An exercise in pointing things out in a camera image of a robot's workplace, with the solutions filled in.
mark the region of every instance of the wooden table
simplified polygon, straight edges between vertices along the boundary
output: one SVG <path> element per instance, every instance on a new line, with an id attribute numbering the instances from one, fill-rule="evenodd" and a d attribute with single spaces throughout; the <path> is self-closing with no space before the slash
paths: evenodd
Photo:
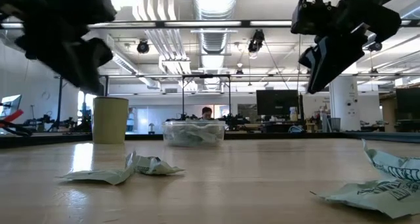
<path id="1" fill-rule="evenodd" d="M 420 146 L 369 142 L 420 157 Z M 186 169 L 183 175 L 134 174 L 119 186 L 63 182 L 69 170 L 123 166 L 133 149 Z M 62 144 L 0 150 L 0 223 L 418 223 L 326 204 L 309 191 L 379 178 L 346 139 L 225 141 L 220 148 L 169 148 L 161 141 L 126 146 Z"/>

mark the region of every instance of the air duct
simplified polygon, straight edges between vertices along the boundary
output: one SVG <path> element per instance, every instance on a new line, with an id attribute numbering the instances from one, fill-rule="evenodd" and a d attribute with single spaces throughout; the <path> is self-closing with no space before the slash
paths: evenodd
<path id="1" fill-rule="evenodd" d="M 236 0 L 194 0 L 196 20 L 229 20 L 234 13 Z M 220 70 L 223 67 L 228 33 L 201 33 L 201 63 L 205 70 Z M 207 88 L 216 89 L 214 80 Z"/>

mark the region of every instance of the crumpled wrapper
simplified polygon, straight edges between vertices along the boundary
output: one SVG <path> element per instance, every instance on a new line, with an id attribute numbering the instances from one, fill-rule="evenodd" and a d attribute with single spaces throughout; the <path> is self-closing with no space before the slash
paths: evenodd
<path id="1" fill-rule="evenodd" d="M 420 213 L 420 158 L 400 158 L 369 149 L 366 156 L 384 177 L 363 184 L 347 184 L 334 192 L 319 194 L 324 200 L 356 208 L 377 210 L 391 218 Z"/>
<path id="2" fill-rule="evenodd" d="M 136 155 L 136 151 L 130 153 L 125 158 L 124 170 L 94 170 L 70 172 L 58 178 L 65 178 L 73 181 L 94 180 L 105 181 L 111 185 L 118 185 L 124 182 L 134 172 L 145 175 L 169 175 L 179 171 L 184 171 L 178 167 L 171 167 L 167 162 L 158 157 L 143 157 Z"/>
<path id="3" fill-rule="evenodd" d="M 70 172 L 67 175 L 63 175 L 58 178 L 65 178 L 73 181 L 105 181 L 111 185 L 118 185 L 134 173 L 135 166 L 138 164 L 139 160 L 140 156 L 137 156 L 134 151 L 125 158 L 124 170 L 76 171 Z"/>
<path id="4" fill-rule="evenodd" d="M 143 157 L 135 166 L 137 173 L 145 175 L 169 175 L 179 171 L 184 171 L 178 167 L 171 167 L 167 162 L 160 160 L 158 157 Z"/>

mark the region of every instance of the black robotic arm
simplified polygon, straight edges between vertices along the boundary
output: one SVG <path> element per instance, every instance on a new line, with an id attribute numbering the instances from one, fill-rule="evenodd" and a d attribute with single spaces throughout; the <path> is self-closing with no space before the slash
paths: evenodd
<path id="1" fill-rule="evenodd" d="M 376 34 L 375 46 L 395 35 L 401 25 L 398 13 L 382 6 L 390 0 L 340 0 L 336 7 L 316 0 L 299 0 L 291 33 L 315 35 L 299 63 L 311 69 L 307 91 L 317 93 L 351 64 L 364 56 L 367 30 Z"/>
<path id="2" fill-rule="evenodd" d="M 0 0 L 0 12 L 0 23 L 9 16 L 23 21 L 24 35 L 15 43 L 27 58 L 84 91 L 100 90 L 97 68 L 112 59 L 111 49 L 101 39 L 81 37 L 88 24 L 115 19 L 111 0 Z"/>

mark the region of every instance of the printed wrapper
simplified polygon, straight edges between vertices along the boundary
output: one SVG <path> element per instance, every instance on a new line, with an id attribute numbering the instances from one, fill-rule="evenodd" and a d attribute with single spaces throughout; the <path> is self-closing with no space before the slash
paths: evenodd
<path id="1" fill-rule="evenodd" d="M 420 213 L 420 158 L 400 158 L 369 149 L 363 140 L 366 156 L 379 170 L 383 180 L 347 184 L 318 196 L 331 202 L 367 210 L 378 210 L 391 218 Z"/>

